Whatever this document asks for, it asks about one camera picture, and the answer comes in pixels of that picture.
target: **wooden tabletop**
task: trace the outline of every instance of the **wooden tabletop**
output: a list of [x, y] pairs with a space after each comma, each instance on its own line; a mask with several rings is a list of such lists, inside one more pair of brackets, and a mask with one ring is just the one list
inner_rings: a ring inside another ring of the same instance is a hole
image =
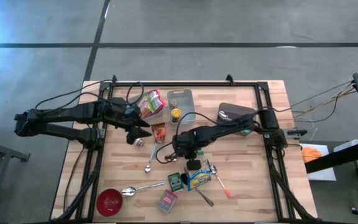
[[[267, 81], [273, 107], [285, 109], [289, 107], [284, 82], [281, 80]], [[181, 89], [177, 87], [145, 88], [145, 91], [157, 89], [162, 98], [167, 100], [167, 91]], [[84, 91], [98, 94], [99, 84], [90, 86]], [[249, 87], [192, 87], [196, 112], [202, 113], [211, 119], [216, 119], [218, 105], [222, 102], [257, 108], [255, 92]], [[115, 87], [113, 96], [126, 96], [127, 88]], [[139, 88], [131, 91], [132, 96], [140, 94]], [[83, 95], [80, 103], [96, 100], [90, 95]], [[168, 122], [167, 105], [163, 109], [163, 120], [167, 124], [166, 142], [170, 142], [174, 134], [174, 127]], [[293, 117], [290, 110], [276, 113], [281, 128], [294, 128]], [[196, 122], [190, 126], [183, 126], [180, 131], [185, 131], [200, 125], [212, 125], [204, 118], [197, 116]], [[74, 128], [86, 128], [84, 124], [74, 123]], [[215, 177], [212, 181], [199, 187], [209, 199], [214, 202], [210, 207], [204, 199], [194, 190], [178, 192], [178, 200], [170, 213], [165, 213], [157, 207], [158, 201], [165, 189], [169, 189], [167, 176], [176, 172], [182, 173], [185, 167], [184, 158], [170, 164], [152, 162], [152, 171], [146, 174], [144, 167], [147, 165], [151, 150], [154, 145], [153, 137], [143, 139], [145, 146], [137, 148], [126, 144], [126, 133], [121, 129], [108, 126], [106, 143], [104, 146], [103, 163], [100, 173], [98, 194], [106, 189], [121, 191], [128, 186], [141, 187], [165, 181], [160, 187], [139, 191], [133, 197], [124, 197], [124, 202], [119, 213], [112, 217], [103, 217], [96, 208], [94, 222], [268, 222], [277, 221], [275, 213], [272, 187], [269, 170], [267, 167], [264, 142], [261, 135], [252, 133], [247, 137], [229, 135], [219, 138], [215, 143], [203, 148], [204, 155], [198, 156], [203, 161], [209, 159], [217, 169], [225, 186], [232, 197], [228, 199]], [[67, 149], [62, 176], [57, 190], [52, 217], [56, 218], [63, 213], [63, 196], [68, 178], [74, 162], [82, 150], [82, 145], [76, 141], [70, 141]], [[287, 168], [288, 181], [291, 191], [295, 194], [306, 210], [317, 217], [313, 202], [313, 196], [306, 174], [305, 166], [298, 146], [289, 146], [285, 149], [285, 166]], [[158, 155], [163, 158], [173, 152], [172, 146], [161, 150]], [[85, 165], [86, 151], [75, 170], [67, 197], [67, 205], [74, 199], [81, 185], [83, 168]], [[85, 198], [84, 214], [88, 211], [90, 190]], [[284, 214], [287, 214], [283, 193], [280, 192]]]

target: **silver spoon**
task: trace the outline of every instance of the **silver spoon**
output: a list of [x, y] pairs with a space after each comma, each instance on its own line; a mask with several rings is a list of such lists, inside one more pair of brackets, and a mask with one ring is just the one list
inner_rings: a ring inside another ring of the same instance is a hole
[[208, 197], [206, 197], [203, 193], [201, 193], [200, 190], [197, 189], [197, 187], [195, 187], [195, 189], [204, 198], [204, 200], [206, 201], [206, 203], [208, 203], [209, 206], [211, 207], [214, 206], [213, 201], [211, 201]]
[[218, 177], [218, 174], [217, 174], [218, 170], [216, 169], [216, 166], [215, 166], [215, 165], [211, 165], [211, 172], [212, 172], [212, 174], [214, 174], [214, 175], [216, 176], [216, 178], [217, 178], [217, 180], [219, 181], [219, 183], [221, 183], [221, 185], [222, 185], [222, 187], [223, 187], [223, 190], [224, 190], [224, 193], [226, 194], [226, 196], [227, 196], [228, 198], [230, 198], [230, 197], [231, 197], [231, 194], [230, 194], [229, 190], [228, 190], [227, 188], [225, 188], [225, 186], [223, 185], [221, 179]]
[[150, 159], [149, 159], [149, 163], [146, 165], [146, 167], [144, 168], [144, 172], [150, 172], [152, 170], [150, 163], [152, 162], [152, 160], [154, 159], [154, 154], [155, 151], [157, 150], [158, 146], [155, 144], [154, 148], [152, 150], [152, 154], [150, 155]]
[[219, 111], [218, 116], [224, 121], [232, 121], [224, 111]]
[[146, 189], [146, 188], [150, 188], [150, 187], [157, 187], [157, 186], [161, 186], [161, 185], [164, 185], [164, 184], [165, 184], [165, 182], [161, 182], [161, 183], [158, 183], [158, 184], [139, 187], [138, 189], [136, 189], [134, 187], [127, 187], [127, 188], [124, 188], [124, 190], [122, 190], [121, 193], [124, 196], [133, 196], [133, 195], [135, 195], [135, 192], [137, 190]]

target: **metal spoon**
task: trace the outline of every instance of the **metal spoon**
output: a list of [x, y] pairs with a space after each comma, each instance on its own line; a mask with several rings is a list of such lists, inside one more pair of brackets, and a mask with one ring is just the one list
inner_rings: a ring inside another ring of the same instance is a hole
[[137, 190], [146, 189], [146, 188], [150, 188], [150, 187], [157, 187], [157, 186], [161, 186], [161, 185], [164, 185], [164, 184], [165, 184], [165, 182], [161, 182], [161, 183], [158, 183], [158, 184], [139, 187], [138, 189], [136, 189], [134, 187], [127, 187], [127, 188], [124, 188], [124, 190], [122, 190], [121, 193], [124, 196], [133, 196], [133, 195], [135, 195]]
[[211, 164], [209, 163], [209, 159], [204, 160], [204, 166], [206, 167], [205, 169], [211, 170]]
[[224, 121], [232, 121], [224, 111], [219, 111], [218, 116]]
[[[180, 175], [181, 181], [187, 185], [187, 175], [186, 174], [181, 174]], [[204, 200], [206, 201], [206, 203], [208, 203], [209, 206], [213, 207], [214, 206], [214, 202], [211, 201], [208, 197], [206, 197], [203, 193], [200, 192], [200, 190], [197, 189], [197, 187], [195, 187], [196, 191], [204, 198]]]
[[150, 159], [149, 159], [149, 163], [146, 165], [146, 167], [144, 168], [144, 172], [150, 172], [152, 170], [150, 163], [152, 162], [152, 160], [154, 159], [154, 154], [155, 151], [157, 150], [158, 146], [155, 144], [154, 148], [152, 150], [152, 154], [150, 155]]
[[216, 176], [216, 178], [217, 178], [217, 180], [219, 181], [219, 183], [221, 183], [221, 185], [222, 185], [222, 187], [223, 187], [223, 190], [224, 190], [224, 193], [226, 194], [226, 196], [227, 196], [228, 198], [230, 198], [230, 197], [231, 197], [231, 194], [230, 194], [229, 190], [225, 188], [225, 186], [223, 185], [221, 179], [218, 177], [218, 174], [217, 174], [218, 170], [216, 169], [216, 166], [215, 166], [215, 165], [211, 165], [211, 172], [212, 172], [212, 174], [214, 174], [214, 175]]

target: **wire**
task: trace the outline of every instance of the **wire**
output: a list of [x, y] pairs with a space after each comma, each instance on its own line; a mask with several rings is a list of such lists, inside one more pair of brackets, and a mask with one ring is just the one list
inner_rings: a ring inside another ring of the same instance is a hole
[[161, 164], [168, 164], [168, 163], [170, 163], [170, 162], [173, 161], [173, 160], [170, 160], [170, 161], [167, 161], [167, 162], [162, 162], [162, 161], [160, 161], [160, 159], [158, 158], [158, 152], [160, 152], [161, 149], [163, 149], [163, 148], [165, 148], [165, 147], [167, 147], [167, 146], [169, 146], [169, 145], [171, 145], [171, 144], [172, 144], [172, 142], [170, 142], [170, 143], [168, 143], [168, 144], [162, 146], [161, 148], [157, 149], [157, 151], [155, 152], [155, 159], [156, 159], [159, 163], [161, 163]]
[[282, 158], [284, 158], [284, 156], [285, 156], [285, 150], [284, 150], [284, 148], [280, 148], [280, 152], [282, 152]]
[[289, 146], [299, 146], [301, 147], [301, 150], [303, 149], [303, 147], [300, 144], [293, 144], [293, 143], [288, 143]]
[[311, 96], [311, 97], [309, 97], [309, 98], [307, 98], [307, 99], [304, 99], [304, 100], [302, 100], [302, 101], [299, 101], [299, 102], [297, 102], [297, 103], [294, 103], [294, 104], [290, 105], [289, 108], [284, 109], [284, 110], [277, 110], [277, 109], [275, 109], [275, 108], [273, 108], [273, 107], [271, 107], [271, 106], [264, 106], [264, 108], [270, 108], [270, 109], [273, 109], [273, 110], [276, 111], [276, 112], [288, 111], [288, 110], [292, 109], [294, 106], [296, 106], [296, 105], [298, 105], [298, 104], [300, 104], [300, 103], [303, 103], [303, 102], [305, 102], [305, 101], [308, 101], [308, 100], [310, 100], [310, 99], [313, 99], [313, 98], [316, 97], [316, 96], [319, 96], [319, 95], [322, 95], [322, 94], [324, 94], [324, 93], [327, 93], [327, 92], [329, 92], [329, 91], [331, 91], [331, 90], [334, 90], [334, 89], [336, 89], [336, 88], [338, 88], [338, 87], [340, 87], [340, 86], [346, 85], [346, 84], [348, 84], [348, 83], [350, 83], [350, 82], [352, 82], [352, 81], [348, 81], [348, 82], [342, 83], [342, 84], [340, 84], [340, 85], [334, 86], [334, 87], [332, 87], [332, 88], [330, 88], [330, 89], [328, 89], [328, 90], [326, 90], [326, 91], [323, 91], [323, 92], [318, 93], [318, 94], [316, 94], [316, 95], [314, 95], [314, 96]]
[[350, 85], [347, 86], [347, 87], [345, 87], [343, 90], [341, 90], [341, 91], [335, 93], [332, 97], [330, 97], [330, 98], [328, 98], [328, 100], [326, 100], [326, 101], [320, 103], [318, 106], [315, 106], [315, 107], [313, 107], [313, 108], [310, 108], [310, 109], [308, 109], [307, 111], [303, 112], [302, 114], [299, 114], [299, 115], [295, 116], [294, 118], [300, 117], [300, 116], [302, 116], [302, 115], [304, 115], [304, 114], [306, 114], [306, 113], [309, 113], [310, 111], [313, 111], [313, 110], [314, 110], [314, 112], [315, 112], [315, 111], [316, 111], [317, 109], [319, 109], [320, 107], [322, 107], [322, 106], [324, 106], [324, 105], [327, 105], [327, 104], [333, 102], [333, 101], [335, 100], [335, 97], [340, 98], [340, 97], [342, 97], [342, 96], [348, 95], [349, 92], [352, 91], [352, 89], [347, 90], [347, 91], [346, 91], [344, 94], [342, 94], [342, 95], [341, 95], [341, 93], [342, 93], [344, 90], [346, 90], [347, 88], [349, 88], [349, 87], [350, 87]]
[[320, 122], [320, 121], [325, 121], [325, 120], [327, 120], [328, 118], [330, 118], [330, 117], [334, 114], [335, 109], [336, 109], [336, 104], [338, 103], [339, 95], [340, 95], [341, 93], [342, 93], [342, 92], [340, 92], [340, 93], [338, 94], [338, 96], [336, 97], [336, 99], [335, 99], [335, 104], [334, 104], [334, 109], [333, 109], [333, 111], [331, 112], [331, 114], [328, 115], [327, 117], [325, 117], [325, 118], [323, 118], [323, 119], [319, 119], [319, 120], [317, 120], [317, 121], [296, 121], [296, 122], [317, 123], [317, 122]]
[[[129, 100], [128, 100], [129, 93], [131, 92], [132, 87], [134, 87], [136, 84], [139, 84], [139, 85], [140, 85], [140, 87], [142, 87], [142, 93], [140, 94], [140, 96], [138, 97], [138, 99], [137, 99], [137, 100], [135, 100], [135, 102], [133, 102], [133, 103], [129, 103]], [[138, 103], [138, 102], [139, 102], [139, 100], [141, 100], [141, 99], [142, 99], [142, 97], [143, 97], [143, 93], [144, 93], [144, 87], [143, 87], [142, 82], [141, 82], [141, 81], [138, 81], [138, 82], [133, 83], [133, 84], [129, 87], [128, 92], [127, 92], [127, 97], [126, 97], [127, 104], [128, 104], [128, 105], [134, 105], [134, 104]]]
[[57, 95], [57, 96], [51, 97], [51, 98], [46, 99], [46, 100], [42, 100], [41, 102], [39, 102], [39, 103], [35, 106], [35, 108], [34, 108], [34, 109], [35, 109], [35, 112], [36, 112], [36, 113], [39, 113], [39, 112], [38, 112], [38, 107], [39, 107], [41, 104], [45, 103], [45, 102], [48, 102], [48, 101], [57, 99], [57, 98], [62, 97], [62, 96], [70, 95], [70, 94], [72, 94], [72, 93], [81, 91], [81, 90], [83, 90], [83, 89], [85, 89], [85, 88], [87, 88], [87, 87], [89, 87], [89, 86], [93, 86], [93, 85], [95, 85], [95, 84], [102, 83], [102, 82], [107, 82], [107, 81], [110, 81], [110, 82], [111, 82], [111, 80], [98, 81], [98, 82], [95, 82], [95, 83], [86, 85], [86, 86], [84, 86], [84, 87], [82, 87], [82, 88], [80, 88], [80, 89], [78, 89], [78, 90], [74, 90], [74, 91], [71, 91], [71, 92], [69, 92], [69, 93], [64, 93], [64, 94], [61, 94], [61, 95]]
[[68, 193], [68, 187], [70, 186], [71, 179], [73, 178], [75, 168], [77, 167], [77, 163], [80, 160], [80, 157], [81, 157], [82, 152], [84, 151], [84, 149], [85, 148], [83, 148], [81, 150], [80, 154], [77, 157], [77, 160], [74, 163], [73, 169], [71, 170], [70, 178], [68, 179], [68, 183], [67, 183], [67, 186], [66, 186], [65, 196], [63, 197], [63, 212], [66, 210], [66, 197], [67, 197], [67, 193]]
[[316, 128], [316, 129], [314, 130], [314, 132], [313, 132], [313, 134], [311, 135], [311, 138], [310, 138], [309, 141], [311, 141], [311, 140], [313, 139], [313, 137], [314, 137], [314, 135], [316, 134], [317, 130], [318, 130], [318, 128]]
[[59, 107], [57, 107], [57, 108], [55, 108], [55, 109], [52, 109], [52, 110], [49, 110], [49, 111], [46, 111], [46, 112], [40, 113], [40, 114], [41, 114], [41, 115], [45, 115], [45, 114], [52, 113], [52, 112], [58, 111], [58, 110], [60, 110], [60, 109], [63, 109], [64, 107], [66, 107], [66, 106], [72, 104], [77, 98], [79, 98], [80, 96], [85, 95], [85, 94], [92, 95], [92, 96], [96, 96], [99, 100], [103, 100], [103, 101], [106, 101], [106, 102], [108, 102], [108, 103], [112, 103], [111, 101], [106, 100], [106, 99], [104, 99], [103, 97], [98, 96], [98, 95], [96, 95], [96, 94], [94, 94], [94, 93], [84, 92], [84, 93], [80, 93], [79, 95], [77, 95], [76, 97], [74, 97], [74, 99], [70, 100], [70, 102], [64, 104], [63, 106], [59, 106]]
[[[303, 119], [305, 119], [305, 120], [307, 120], [307, 121], [311, 121], [309, 118], [304, 117], [304, 116], [300, 116], [300, 117], [298, 117], [298, 119], [299, 119], [299, 118], [303, 118]], [[300, 123], [299, 125], [300, 125], [303, 129], [308, 130], [308, 131], [311, 131], [311, 130], [314, 129], [314, 123], [311, 124], [311, 128], [307, 128], [307, 127], [303, 126], [302, 123]]]
[[[54, 99], [56, 99], [56, 98], [59, 98], [59, 97], [62, 97], [62, 96], [66, 96], [66, 95], [69, 95], [69, 94], [72, 94], [72, 93], [75, 93], [75, 92], [78, 92], [78, 91], [80, 91], [80, 90], [82, 90], [82, 89], [84, 89], [84, 88], [86, 88], [86, 87], [91, 86], [91, 85], [95, 85], [95, 84], [97, 84], [97, 83], [102, 83], [102, 82], [106, 82], [106, 81], [111, 81], [111, 80], [98, 81], [98, 82], [96, 82], [96, 83], [92, 83], [92, 84], [86, 85], [86, 86], [84, 86], [83, 88], [80, 88], [80, 89], [78, 89], [78, 90], [71, 91], [71, 92], [69, 92], [69, 93], [61, 94], [61, 95], [54, 96], [54, 97], [52, 97], [52, 98], [43, 100], [43, 101], [41, 101], [40, 103], [38, 103], [38, 104], [35, 106], [34, 110], [35, 110], [35, 112], [36, 112], [37, 114], [39, 114], [39, 115], [45, 115], [45, 114], [47, 114], [47, 113], [51, 113], [51, 112], [54, 112], [54, 111], [58, 111], [58, 110], [60, 110], [60, 109], [63, 109], [64, 107], [70, 105], [70, 104], [73, 103], [77, 98], [79, 98], [80, 96], [85, 95], [85, 94], [93, 95], [93, 96], [97, 97], [99, 100], [105, 101], [105, 102], [110, 103], [110, 104], [112, 104], [112, 105], [118, 105], [118, 106], [127, 106], [127, 105], [132, 106], [133, 104], [137, 103], [137, 102], [142, 98], [142, 96], [143, 96], [144, 86], [143, 86], [142, 82], [138, 81], [138, 82], [132, 84], [132, 85], [129, 87], [128, 92], [127, 92], [127, 96], [126, 96], [126, 103], [125, 103], [125, 104], [115, 103], [115, 102], [113, 102], [113, 101], [104, 99], [102, 96], [98, 96], [98, 95], [96, 95], [96, 94], [94, 94], [94, 93], [91, 93], [91, 92], [84, 92], [84, 93], [80, 93], [79, 95], [77, 95], [76, 97], [74, 97], [74, 99], [72, 99], [70, 102], [64, 104], [63, 106], [59, 106], [58, 108], [55, 108], [55, 109], [53, 109], [53, 110], [49, 110], [49, 111], [46, 111], [46, 112], [44, 112], [44, 113], [40, 113], [40, 111], [38, 110], [38, 107], [39, 107], [42, 103], [45, 103], [45, 102], [47, 102], [47, 101], [54, 100]], [[138, 84], [138, 83], [139, 83], [140, 86], [142, 87], [142, 94], [140, 94], [139, 98], [138, 98], [135, 102], [133, 102], [133, 103], [128, 103], [129, 93], [131, 92], [131, 89], [132, 89], [136, 84]]]
[[[186, 113], [184, 116], [182, 116], [182, 117], [180, 118], [180, 120], [179, 120], [179, 122], [178, 122], [178, 126], [177, 126], [176, 135], [178, 135], [179, 125], [180, 125], [181, 121], [183, 120], [183, 118], [185, 118], [185, 117], [186, 117], [187, 115], [189, 115], [189, 114], [197, 114], [197, 115], [199, 115], [199, 116], [202, 116], [203, 118], [207, 119], [208, 121], [210, 121], [210, 122], [212, 122], [212, 123], [214, 123], [214, 124], [216, 124], [216, 125], [218, 125], [218, 126], [233, 126], [233, 125], [236, 125], [238, 122], [241, 122], [241, 121], [232, 121], [232, 122], [228, 121], [228, 122], [219, 124], [219, 123], [217, 123], [216, 121], [213, 121], [211, 118], [209, 118], [209, 117], [207, 117], [207, 116], [205, 116], [205, 115], [203, 115], [203, 114], [201, 114], [201, 113], [189, 112], [189, 113]], [[256, 114], [257, 114], [257, 112], [255, 112], [255, 113], [253, 113], [253, 114], [247, 114], [247, 115], [250, 115], [250, 116], [254, 117]]]

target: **gray floor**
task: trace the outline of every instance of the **gray floor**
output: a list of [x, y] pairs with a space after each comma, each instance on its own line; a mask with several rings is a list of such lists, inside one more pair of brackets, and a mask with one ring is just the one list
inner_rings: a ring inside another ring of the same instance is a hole
[[[0, 43], [91, 43], [103, 2], [0, 1]], [[101, 42], [358, 42], [358, 0], [113, 0]], [[13, 117], [40, 100], [79, 88], [90, 52], [0, 49], [0, 144], [32, 154], [28, 163], [9, 166], [0, 194], [0, 223], [48, 219], [67, 141], [19, 138]], [[358, 48], [99, 49], [91, 80], [112, 74], [119, 80], [222, 80], [230, 73], [237, 80], [285, 80], [290, 102], [296, 103], [350, 80], [354, 72]], [[323, 118], [331, 110], [332, 105], [325, 106], [308, 117]], [[315, 128], [314, 140], [358, 139], [358, 96], [340, 99], [334, 115]], [[354, 181], [331, 187], [354, 186]], [[320, 218], [358, 223], [358, 217], [349, 215], [357, 195], [327, 191], [329, 185], [312, 184]], [[333, 204], [331, 196], [339, 202]]]

